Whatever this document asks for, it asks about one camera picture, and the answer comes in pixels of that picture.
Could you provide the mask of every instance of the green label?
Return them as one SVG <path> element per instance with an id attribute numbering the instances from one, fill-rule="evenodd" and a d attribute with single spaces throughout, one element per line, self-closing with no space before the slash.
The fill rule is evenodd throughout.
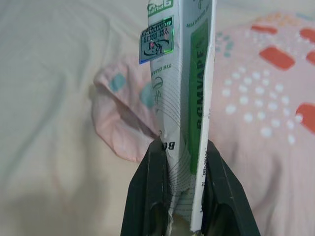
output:
<path id="1" fill-rule="evenodd" d="M 155 3 L 148 4 L 148 17 L 153 16 L 163 10 L 171 8 L 173 6 L 173 0 L 163 0 L 161 5 L 156 5 Z"/>
<path id="2" fill-rule="evenodd" d="M 189 73 L 189 152 L 190 172 L 197 173 L 202 123 L 203 76 L 208 49 L 208 20 L 191 35 Z"/>

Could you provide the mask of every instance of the teal dot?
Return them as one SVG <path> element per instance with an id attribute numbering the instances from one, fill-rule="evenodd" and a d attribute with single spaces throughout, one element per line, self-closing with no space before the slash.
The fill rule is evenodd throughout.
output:
<path id="1" fill-rule="evenodd" d="M 229 57 L 231 57 L 231 53 L 226 52 L 226 53 L 224 53 L 224 56 L 225 56 L 226 58 L 229 58 Z"/>
<path id="2" fill-rule="evenodd" d="M 152 85 L 147 83 L 140 92 L 140 101 L 147 108 L 151 109 L 154 106 L 154 101 L 152 98 Z"/>
<path id="3" fill-rule="evenodd" d="M 233 46 L 234 46 L 234 43 L 233 43 L 233 42 L 229 42 L 229 43 L 226 45 L 225 49 L 227 49 L 227 50 L 232 50 L 232 49 L 233 49 Z"/>
<path id="4" fill-rule="evenodd" d="M 230 39 L 230 36 L 228 36 L 228 35 L 224 36 L 224 38 L 223 38 L 224 41 L 228 41 L 229 39 Z"/>
<path id="5" fill-rule="evenodd" d="M 304 15 L 304 14 L 302 14 L 302 13 L 296 13 L 296 16 L 297 16 L 297 17 L 300 17 L 300 18 L 302 18 L 302 19 L 304 19 L 304 20 L 307 20 L 307 21 L 313 21 L 313 20 L 314 20 L 312 17 L 307 16 L 307 15 Z"/>
<path id="6" fill-rule="evenodd" d="M 126 78 L 122 74 L 117 74 L 109 83 L 109 87 L 113 92 L 118 92 L 126 84 Z"/>

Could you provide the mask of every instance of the green logo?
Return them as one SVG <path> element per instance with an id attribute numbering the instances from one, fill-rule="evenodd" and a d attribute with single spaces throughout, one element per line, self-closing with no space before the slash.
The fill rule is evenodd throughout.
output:
<path id="1" fill-rule="evenodd" d="M 199 10 L 201 10 L 202 1 L 203 1 L 203 0 L 198 0 L 198 8 L 199 8 Z"/>
<path id="2" fill-rule="evenodd" d="M 163 10 L 171 8 L 173 6 L 173 0 L 163 0 L 161 5 L 156 5 L 155 3 L 148 4 L 148 17 L 153 16 Z"/>

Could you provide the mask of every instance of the white bed sheet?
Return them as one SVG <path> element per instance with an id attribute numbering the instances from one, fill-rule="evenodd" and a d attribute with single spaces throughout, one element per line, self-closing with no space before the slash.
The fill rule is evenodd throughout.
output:
<path id="1" fill-rule="evenodd" d="M 0 235 L 117 236 L 137 164 L 95 134 L 93 78 L 137 54 L 147 0 L 0 1 Z M 218 0 L 217 29 L 314 0 Z"/>

